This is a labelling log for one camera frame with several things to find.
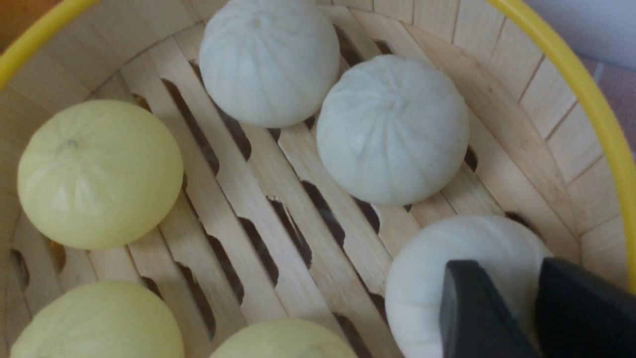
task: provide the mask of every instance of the bamboo steamer basket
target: bamboo steamer basket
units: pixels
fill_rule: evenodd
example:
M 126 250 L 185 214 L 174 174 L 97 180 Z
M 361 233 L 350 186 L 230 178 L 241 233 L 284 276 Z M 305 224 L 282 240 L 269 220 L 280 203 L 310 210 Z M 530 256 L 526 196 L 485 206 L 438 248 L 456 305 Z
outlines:
M 224 3 L 67 0 L 0 58 L 0 356 L 65 291 L 117 279 L 163 298 L 189 358 L 281 317 L 313 320 L 361 357 L 400 357 L 384 317 L 392 258 L 456 214 L 506 215 L 555 254 L 636 288 L 628 145 L 583 65 L 521 1 L 319 1 L 338 29 L 343 70 L 381 53 L 416 57 L 448 74 L 471 109 L 466 164 L 440 194 L 406 208 L 344 193 L 319 160 L 312 120 L 267 131 L 218 111 L 197 59 L 204 23 Z M 91 98 L 157 115 L 187 179 L 155 230 L 103 252 L 43 237 L 15 190 L 30 135 Z

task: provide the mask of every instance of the white wall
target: white wall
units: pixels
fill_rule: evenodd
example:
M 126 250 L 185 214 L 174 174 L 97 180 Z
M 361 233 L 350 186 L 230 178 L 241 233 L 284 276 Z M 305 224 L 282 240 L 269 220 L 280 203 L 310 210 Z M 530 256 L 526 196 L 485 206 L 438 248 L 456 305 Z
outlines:
M 636 0 L 526 0 L 577 52 L 636 70 Z

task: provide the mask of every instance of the pink cloth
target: pink cloth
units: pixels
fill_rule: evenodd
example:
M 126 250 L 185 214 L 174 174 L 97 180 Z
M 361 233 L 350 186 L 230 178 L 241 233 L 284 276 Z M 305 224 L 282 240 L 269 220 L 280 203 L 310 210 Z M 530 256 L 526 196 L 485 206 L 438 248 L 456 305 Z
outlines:
M 621 123 L 636 157 L 636 72 L 582 59 Z

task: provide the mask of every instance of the black tongs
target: black tongs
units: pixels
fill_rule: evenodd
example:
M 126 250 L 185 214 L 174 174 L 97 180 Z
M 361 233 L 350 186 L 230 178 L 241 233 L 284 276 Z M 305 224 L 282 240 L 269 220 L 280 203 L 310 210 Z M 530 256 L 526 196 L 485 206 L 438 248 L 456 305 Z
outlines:
M 446 265 L 439 324 L 445 358 L 636 357 L 636 297 L 563 259 L 541 268 L 541 353 L 475 261 Z

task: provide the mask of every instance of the yellow plastic rim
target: yellow plastic rim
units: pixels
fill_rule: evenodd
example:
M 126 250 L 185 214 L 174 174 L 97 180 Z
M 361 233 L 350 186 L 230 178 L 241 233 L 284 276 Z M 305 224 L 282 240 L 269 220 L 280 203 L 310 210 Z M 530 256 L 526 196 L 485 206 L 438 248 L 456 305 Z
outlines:
M 0 90 L 50 38 L 99 1 L 65 0 L 38 20 L 0 57 Z M 545 52 L 588 114 L 616 182 L 625 225 L 629 285 L 631 292 L 636 294 L 636 164 L 616 116 L 579 58 L 534 10 L 522 0 L 488 1 Z

